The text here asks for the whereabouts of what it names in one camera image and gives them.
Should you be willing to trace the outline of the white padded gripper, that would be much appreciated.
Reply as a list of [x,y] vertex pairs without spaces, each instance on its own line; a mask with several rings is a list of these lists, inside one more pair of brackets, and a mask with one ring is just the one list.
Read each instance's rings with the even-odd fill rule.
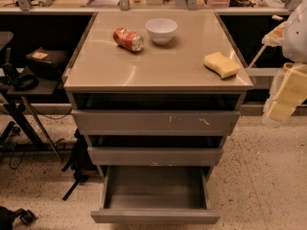
[[[262,43],[270,47],[283,44],[285,22],[280,23],[262,38]],[[296,108],[307,100],[307,65],[285,63],[277,71],[265,102],[262,123],[267,127],[283,125]]]

